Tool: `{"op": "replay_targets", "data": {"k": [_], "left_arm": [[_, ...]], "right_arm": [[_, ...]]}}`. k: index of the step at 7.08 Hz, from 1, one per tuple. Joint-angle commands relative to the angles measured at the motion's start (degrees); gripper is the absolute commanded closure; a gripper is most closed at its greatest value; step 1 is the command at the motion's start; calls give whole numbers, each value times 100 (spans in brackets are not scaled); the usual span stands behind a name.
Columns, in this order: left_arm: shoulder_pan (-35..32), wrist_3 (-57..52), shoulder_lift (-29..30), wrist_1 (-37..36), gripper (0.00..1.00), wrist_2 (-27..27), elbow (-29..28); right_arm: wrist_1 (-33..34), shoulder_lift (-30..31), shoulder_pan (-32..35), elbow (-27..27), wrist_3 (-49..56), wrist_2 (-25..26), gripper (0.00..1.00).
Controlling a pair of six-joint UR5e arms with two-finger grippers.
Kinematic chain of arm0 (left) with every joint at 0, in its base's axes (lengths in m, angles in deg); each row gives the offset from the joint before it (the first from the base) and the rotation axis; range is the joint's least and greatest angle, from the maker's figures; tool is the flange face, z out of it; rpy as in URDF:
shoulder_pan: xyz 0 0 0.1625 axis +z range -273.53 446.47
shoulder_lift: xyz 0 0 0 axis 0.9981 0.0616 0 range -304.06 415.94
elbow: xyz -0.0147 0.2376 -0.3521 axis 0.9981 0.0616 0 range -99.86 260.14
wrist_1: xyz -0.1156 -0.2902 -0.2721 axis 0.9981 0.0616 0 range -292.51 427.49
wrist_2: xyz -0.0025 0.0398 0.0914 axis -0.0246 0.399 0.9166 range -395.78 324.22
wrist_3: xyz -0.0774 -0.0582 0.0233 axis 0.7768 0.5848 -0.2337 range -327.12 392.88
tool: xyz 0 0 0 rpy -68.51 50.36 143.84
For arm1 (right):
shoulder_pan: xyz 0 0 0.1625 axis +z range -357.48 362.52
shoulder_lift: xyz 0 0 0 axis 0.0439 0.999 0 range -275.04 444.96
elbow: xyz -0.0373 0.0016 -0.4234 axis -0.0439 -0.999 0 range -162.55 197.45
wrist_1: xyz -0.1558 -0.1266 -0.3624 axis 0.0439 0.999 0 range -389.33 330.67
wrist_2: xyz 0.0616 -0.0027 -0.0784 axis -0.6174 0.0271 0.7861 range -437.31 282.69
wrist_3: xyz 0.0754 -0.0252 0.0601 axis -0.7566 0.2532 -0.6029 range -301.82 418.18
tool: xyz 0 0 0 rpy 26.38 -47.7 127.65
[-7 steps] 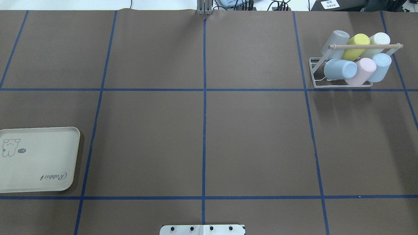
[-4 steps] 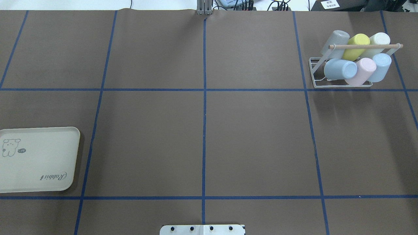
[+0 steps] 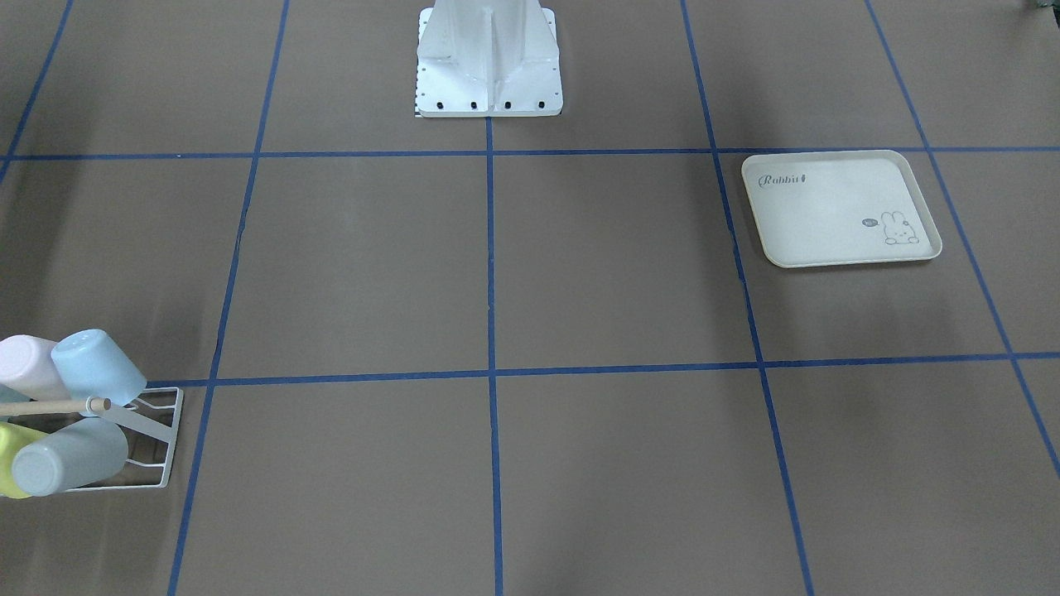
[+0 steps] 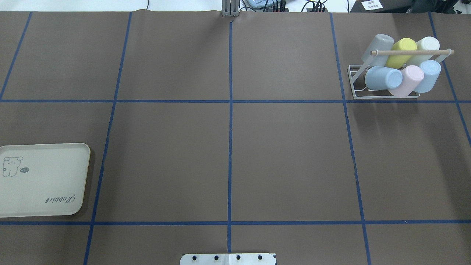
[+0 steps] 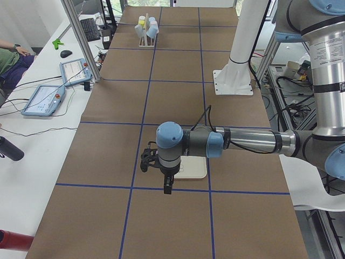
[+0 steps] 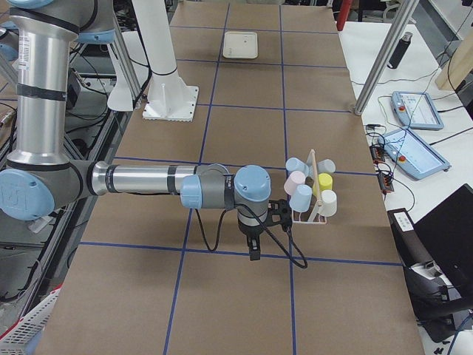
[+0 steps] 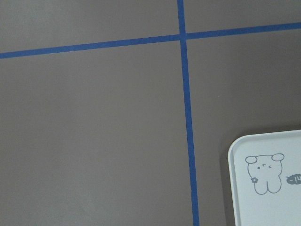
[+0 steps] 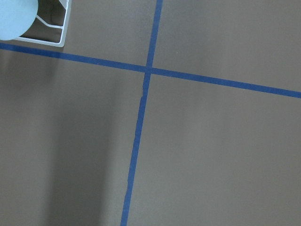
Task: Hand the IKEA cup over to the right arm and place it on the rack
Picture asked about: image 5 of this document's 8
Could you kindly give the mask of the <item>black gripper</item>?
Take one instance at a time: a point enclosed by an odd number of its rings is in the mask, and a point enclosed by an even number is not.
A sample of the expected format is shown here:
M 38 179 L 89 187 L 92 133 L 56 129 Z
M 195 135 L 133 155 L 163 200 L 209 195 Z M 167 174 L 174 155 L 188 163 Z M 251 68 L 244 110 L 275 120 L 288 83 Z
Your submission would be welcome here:
M 162 166 L 158 159 L 157 148 L 145 148 L 141 154 L 140 169 L 142 172 L 147 172 L 149 167 L 160 169 Z M 164 176 L 163 192 L 164 194 L 171 194 L 174 184 L 173 175 Z

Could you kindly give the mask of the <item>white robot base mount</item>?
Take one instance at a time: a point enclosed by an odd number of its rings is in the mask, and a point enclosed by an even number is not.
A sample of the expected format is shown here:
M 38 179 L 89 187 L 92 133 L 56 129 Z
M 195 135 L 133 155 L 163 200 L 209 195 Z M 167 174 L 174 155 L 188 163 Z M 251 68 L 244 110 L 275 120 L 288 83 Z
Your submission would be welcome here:
M 269 0 L 243 2 L 229 61 L 222 70 L 213 71 L 216 95 L 253 95 L 250 59 L 269 7 Z

